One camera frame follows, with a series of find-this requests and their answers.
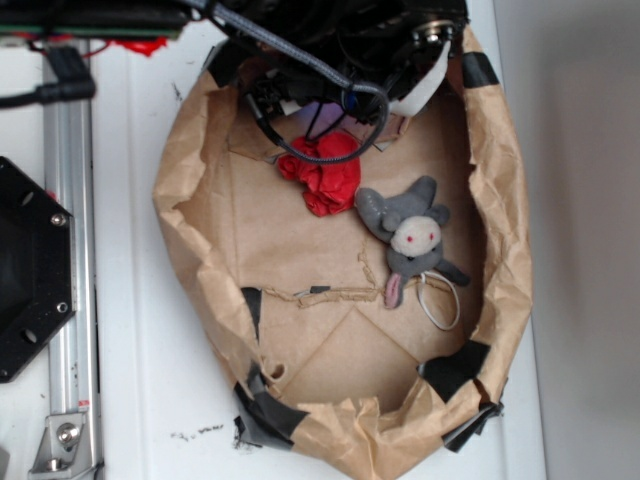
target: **stuffed mouse toy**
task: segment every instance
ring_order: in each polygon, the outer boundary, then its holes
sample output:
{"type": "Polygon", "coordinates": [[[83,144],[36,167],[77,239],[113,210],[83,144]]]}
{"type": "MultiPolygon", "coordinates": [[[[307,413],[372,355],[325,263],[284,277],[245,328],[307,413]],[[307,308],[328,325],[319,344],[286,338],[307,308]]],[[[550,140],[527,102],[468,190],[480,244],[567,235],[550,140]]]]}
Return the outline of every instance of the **stuffed mouse toy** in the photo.
{"type": "Polygon", "coordinates": [[[371,188],[356,193],[356,209],[367,228],[389,244],[387,262],[391,277],[385,289],[385,306],[396,308],[409,279],[437,269],[453,283],[466,286],[470,278],[444,259],[440,227],[449,220],[449,209],[433,205],[436,181],[419,178],[409,190],[384,198],[371,188]]]}

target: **white wall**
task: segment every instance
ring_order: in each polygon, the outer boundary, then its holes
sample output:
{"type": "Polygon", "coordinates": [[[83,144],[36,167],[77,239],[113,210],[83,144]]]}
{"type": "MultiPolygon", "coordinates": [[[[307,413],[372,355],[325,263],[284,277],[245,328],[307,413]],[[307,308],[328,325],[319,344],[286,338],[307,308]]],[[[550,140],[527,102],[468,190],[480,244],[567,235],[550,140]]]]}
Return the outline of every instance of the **white wall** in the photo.
{"type": "Polygon", "coordinates": [[[495,0],[551,480],[640,478],[640,2],[495,0]]]}

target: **crumpled paper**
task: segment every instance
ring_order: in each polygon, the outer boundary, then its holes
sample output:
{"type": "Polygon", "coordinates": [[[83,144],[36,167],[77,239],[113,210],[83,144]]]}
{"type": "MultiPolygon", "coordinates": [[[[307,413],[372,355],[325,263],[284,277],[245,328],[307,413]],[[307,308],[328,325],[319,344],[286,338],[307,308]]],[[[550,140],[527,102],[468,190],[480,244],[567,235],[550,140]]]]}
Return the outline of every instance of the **crumpled paper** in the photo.
{"type": "MultiPolygon", "coordinates": [[[[469,28],[462,47],[480,51],[469,28]]],[[[452,332],[430,324],[415,294],[384,309],[385,246],[353,210],[312,215],[300,201],[304,187],[262,161],[282,152],[238,92],[208,73],[176,118],[156,180],[173,267],[230,383],[250,392],[258,365],[274,398],[308,413],[293,450],[358,480],[398,478],[481,403],[499,401],[532,305],[524,169],[504,94],[499,85],[465,89],[460,60],[427,111],[410,125],[394,119],[387,139],[395,142],[361,159],[362,185],[385,196],[424,174],[438,181],[436,202],[452,213],[447,256],[472,278],[452,332]],[[329,290],[309,294],[314,286],[329,290]],[[262,292],[259,341],[242,287],[262,292]],[[444,402],[416,367],[468,339],[489,354],[477,378],[444,402]]],[[[300,118],[276,129],[292,140],[304,134],[300,118]]],[[[454,312],[437,282],[426,298],[438,317],[454,312]]]]}

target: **black plastic part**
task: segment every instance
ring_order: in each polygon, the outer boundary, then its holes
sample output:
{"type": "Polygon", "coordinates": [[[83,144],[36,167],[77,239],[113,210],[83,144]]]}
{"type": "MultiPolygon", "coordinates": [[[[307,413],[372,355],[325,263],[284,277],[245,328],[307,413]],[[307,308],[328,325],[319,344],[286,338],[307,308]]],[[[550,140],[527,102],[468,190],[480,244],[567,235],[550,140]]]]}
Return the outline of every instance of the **black plastic part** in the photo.
{"type": "Polygon", "coordinates": [[[251,312],[251,318],[253,319],[253,326],[256,329],[256,338],[260,340],[260,310],[262,307],[262,290],[257,288],[245,287],[241,289],[244,295],[244,300],[247,302],[249,311],[251,312]]]}
{"type": "Polygon", "coordinates": [[[290,408],[273,398],[267,392],[264,379],[255,365],[247,383],[253,399],[240,384],[234,389],[240,409],[240,417],[235,420],[239,440],[252,445],[291,450],[291,435],[308,415],[307,412],[290,408]]]}
{"type": "Polygon", "coordinates": [[[149,31],[179,31],[191,20],[190,2],[180,1],[19,0],[6,3],[0,8],[0,25],[39,27],[43,34],[73,32],[75,36],[82,36],[77,30],[81,29],[93,32],[94,38],[123,38],[122,34],[114,35],[116,29],[127,31],[130,37],[154,38],[149,31]]]}
{"type": "Polygon", "coordinates": [[[73,314],[71,215],[0,157],[0,383],[73,314]]]}
{"type": "Polygon", "coordinates": [[[442,437],[445,448],[458,453],[474,433],[481,435],[487,421],[502,415],[503,410],[504,405],[502,403],[497,405],[495,403],[483,403],[480,405],[480,411],[475,417],[442,437]]]}
{"type": "Polygon", "coordinates": [[[418,367],[418,373],[440,398],[448,402],[460,388],[478,376],[491,347],[469,340],[450,357],[429,360],[418,367]]]}
{"type": "Polygon", "coordinates": [[[500,84],[489,58],[481,52],[469,52],[462,55],[462,78],[464,88],[480,88],[500,84]]]}
{"type": "Polygon", "coordinates": [[[47,59],[58,81],[36,87],[31,93],[0,98],[0,108],[22,107],[32,103],[47,105],[88,99],[95,95],[96,84],[75,48],[52,48],[47,52],[47,59]]]}
{"type": "Polygon", "coordinates": [[[238,68],[252,54],[237,43],[225,41],[211,49],[205,68],[211,73],[218,87],[226,87],[235,78],[238,68]]]}

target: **bolt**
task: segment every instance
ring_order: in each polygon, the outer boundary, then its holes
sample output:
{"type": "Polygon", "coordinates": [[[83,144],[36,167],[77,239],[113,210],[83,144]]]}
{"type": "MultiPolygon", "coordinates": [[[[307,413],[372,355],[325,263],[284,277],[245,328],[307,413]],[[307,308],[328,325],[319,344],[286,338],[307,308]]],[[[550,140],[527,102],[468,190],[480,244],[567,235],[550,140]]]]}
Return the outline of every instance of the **bolt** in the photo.
{"type": "Polygon", "coordinates": [[[62,213],[56,213],[53,217],[51,217],[51,223],[56,227],[63,227],[67,224],[67,217],[65,217],[62,213]]]}
{"type": "Polygon", "coordinates": [[[73,423],[65,423],[58,428],[58,440],[60,443],[68,444],[80,436],[80,429],[73,423]]]}
{"type": "Polygon", "coordinates": [[[62,470],[62,460],[59,458],[52,458],[47,461],[47,471],[48,472],[57,472],[58,470],[62,470]]]}

